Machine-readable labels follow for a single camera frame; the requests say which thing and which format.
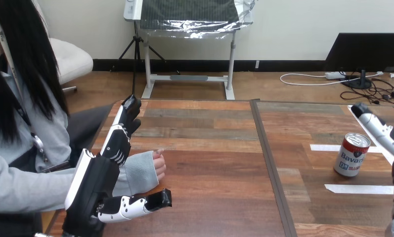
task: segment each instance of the can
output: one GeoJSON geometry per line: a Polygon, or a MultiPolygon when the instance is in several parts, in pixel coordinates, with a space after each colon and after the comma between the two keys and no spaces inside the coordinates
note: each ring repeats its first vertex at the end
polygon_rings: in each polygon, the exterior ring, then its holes
{"type": "Polygon", "coordinates": [[[347,177],[358,175],[370,144],[370,140],[364,135],[358,133],[345,135],[334,170],[347,177]]]}

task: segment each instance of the white cable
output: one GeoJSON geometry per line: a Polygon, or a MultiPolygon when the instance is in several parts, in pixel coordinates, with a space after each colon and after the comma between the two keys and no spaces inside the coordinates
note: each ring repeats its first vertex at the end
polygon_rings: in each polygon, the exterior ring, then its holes
{"type": "MultiPolygon", "coordinates": [[[[382,75],[382,74],[383,74],[383,73],[378,72],[378,73],[376,73],[376,74],[374,74],[374,75],[366,76],[366,78],[375,77],[375,76],[379,76],[379,75],[382,75]]],[[[311,77],[311,78],[325,78],[325,76],[312,76],[312,75],[306,75],[306,74],[288,73],[288,74],[282,75],[282,76],[280,77],[280,81],[282,81],[283,83],[289,84],[289,85],[332,85],[332,84],[338,84],[338,83],[342,83],[342,82],[349,81],[349,80],[342,80],[342,81],[335,81],[335,82],[324,83],[324,84],[299,84],[299,83],[291,83],[291,82],[283,81],[283,77],[285,77],[285,76],[290,76],[290,75],[295,75],[295,76],[306,76],[306,77],[311,77]]]]}

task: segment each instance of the monitor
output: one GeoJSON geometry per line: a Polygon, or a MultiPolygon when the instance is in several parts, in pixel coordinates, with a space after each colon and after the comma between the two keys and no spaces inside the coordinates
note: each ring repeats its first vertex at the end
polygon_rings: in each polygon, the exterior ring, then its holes
{"type": "Polygon", "coordinates": [[[343,82],[351,88],[371,87],[365,72],[394,67],[394,33],[339,33],[325,62],[325,71],[360,72],[361,79],[343,82]]]}

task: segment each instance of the long black hair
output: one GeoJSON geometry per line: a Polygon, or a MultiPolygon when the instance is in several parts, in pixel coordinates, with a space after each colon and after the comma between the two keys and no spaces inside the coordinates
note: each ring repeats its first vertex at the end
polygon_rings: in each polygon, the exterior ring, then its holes
{"type": "MultiPolygon", "coordinates": [[[[46,92],[50,88],[61,109],[68,114],[58,82],[57,61],[48,35],[32,0],[0,0],[0,24],[6,36],[15,67],[27,86],[36,109],[49,120],[55,108],[46,92]]],[[[0,74],[0,135],[5,141],[19,139],[14,101],[6,93],[0,74]]]]}

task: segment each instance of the black baseboard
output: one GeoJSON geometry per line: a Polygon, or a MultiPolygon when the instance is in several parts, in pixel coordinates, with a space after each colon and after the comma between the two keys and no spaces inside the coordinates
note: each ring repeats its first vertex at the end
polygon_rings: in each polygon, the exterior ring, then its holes
{"type": "MultiPolygon", "coordinates": [[[[117,59],[94,59],[93,71],[110,71],[116,65],[115,72],[132,72],[132,59],[123,59],[117,64],[117,59]]],[[[228,60],[150,60],[152,72],[227,72],[229,71],[228,60]]],[[[321,60],[298,60],[298,61],[260,61],[259,67],[255,68],[255,60],[236,60],[235,72],[321,72],[324,71],[325,61],[321,60]]],[[[137,67],[138,72],[145,72],[144,60],[137,67]]]]}

